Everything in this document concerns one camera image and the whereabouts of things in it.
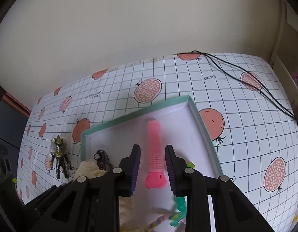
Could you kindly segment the cream knitted scrunchie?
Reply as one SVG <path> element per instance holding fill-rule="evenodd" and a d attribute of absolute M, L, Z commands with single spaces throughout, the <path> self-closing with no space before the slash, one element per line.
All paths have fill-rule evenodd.
<path fill-rule="evenodd" d="M 82 161 L 77 168 L 74 179 L 81 175 L 86 176 L 88 179 L 101 177 L 105 175 L 106 171 L 99 168 L 93 160 Z M 134 205 L 132 198 L 119 197 L 119 214 L 120 214 L 120 231 L 143 231 L 141 228 L 131 228 L 129 223 L 134 217 Z"/>

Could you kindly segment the pink hair roller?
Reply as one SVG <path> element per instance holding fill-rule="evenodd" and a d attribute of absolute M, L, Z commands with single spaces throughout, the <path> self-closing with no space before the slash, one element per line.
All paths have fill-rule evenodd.
<path fill-rule="evenodd" d="M 164 156 L 161 150 L 161 126 L 159 121 L 148 122 L 148 174 L 145 179 L 145 186 L 148 189 L 162 189 L 166 186 L 167 180 L 164 175 Z"/>

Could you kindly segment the teal white shallow box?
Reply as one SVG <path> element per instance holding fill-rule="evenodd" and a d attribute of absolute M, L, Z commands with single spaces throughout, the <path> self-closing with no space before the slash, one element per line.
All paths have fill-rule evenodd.
<path fill-rule="evenodd" d="M 170 98 L 150 107 L 91 127 L 81 135 L 81 159 L 93 159 L 104 150 L 114 167 L 128 157 L 133 145 L 140 145 L 135 191 L 130 200 L 120 202 L 120 224 L 124 231 L 140 230 L 163 214 L 175 209 L 170 185 L 164 188 L 145 186 L 149 169 L 148 123 L 160 123 L 161 149 L 172 145 L 177 157 L 192 162 L 204 176 L 217 178 L 223 174 L 214 145 L 204 120 L 189 96 Z"/>

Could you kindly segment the green plastic toy figure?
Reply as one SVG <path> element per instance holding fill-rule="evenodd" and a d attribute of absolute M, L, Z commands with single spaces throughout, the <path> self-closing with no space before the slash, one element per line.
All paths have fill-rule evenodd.
<path fill-rule="evenodd" d="M 185 197 L 175 197 L 176 211 L 170 215 L 170 225 L 172 227 L 178 227 L 180 222 L 186 218 L 187 202 Z"/>

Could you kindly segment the black toy car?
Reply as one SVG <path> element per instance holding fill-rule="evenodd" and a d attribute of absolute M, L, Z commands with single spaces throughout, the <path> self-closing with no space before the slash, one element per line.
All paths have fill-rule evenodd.
<path fill-rule="evenodd" d="M 94 154 L 94 160 L 96 161 L 99 169 L 110 171 L 114 168 L 113 165 L 110 163 L 108 154 L 104 150 L 99 149 Z"/>

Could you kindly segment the grid fruit pattern tablecloth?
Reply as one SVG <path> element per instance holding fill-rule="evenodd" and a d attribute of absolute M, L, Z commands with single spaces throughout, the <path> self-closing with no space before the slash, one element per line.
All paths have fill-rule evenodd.
<path fill-rule="evenodd" d="M 251 55 L 180 53 L 102 70 L 39 98 L 22 138 L 17 192 L 27 203 L 57 179 L 48 170 L 52 137 L 70 142 L 80 162 L 81 133 L 89 127 L 189 95 L 208 125 L 222 170 L 275 231 L 288 231 L 298 205 L 298 127 L 272 68 Z"/>

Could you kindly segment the cream wooden shelf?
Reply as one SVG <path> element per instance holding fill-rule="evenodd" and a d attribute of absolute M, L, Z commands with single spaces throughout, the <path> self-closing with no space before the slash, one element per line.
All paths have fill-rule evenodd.
<path fill-rule="evenodd" d="M 298 16 L 285 0 L 281 0 L 281 20 L 270 65 L 298 115 Z"/>

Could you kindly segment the black gold monster figure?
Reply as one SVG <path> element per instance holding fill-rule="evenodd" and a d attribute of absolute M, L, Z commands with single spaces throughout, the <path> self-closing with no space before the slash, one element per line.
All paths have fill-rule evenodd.
<path fill-rule="evenodd" d="M 50 170 L 53 170 L 53 168 L 55 168 L 57 179 L 60 179 L 61 172 L 63 173 L 64 177 L 68 179 L 68 170 L 72 169 L 72 165 L 70 160 L 68 159 L 68 143 L 66 139 L 61 137 L 60 135 L 53 137 L 50 150 Z"/>

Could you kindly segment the colourful block toy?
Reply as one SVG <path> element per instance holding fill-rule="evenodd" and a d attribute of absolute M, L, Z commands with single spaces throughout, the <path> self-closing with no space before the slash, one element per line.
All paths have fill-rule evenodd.
<path fill-rule="evenodd" d="M 187 167 L 188 167 L 188 168 L 192 168 L 192 169 L 194 169 L 196 166 L 195 166 L 192 162 L 189 162 L 189 163 L 187 164 Z"/>

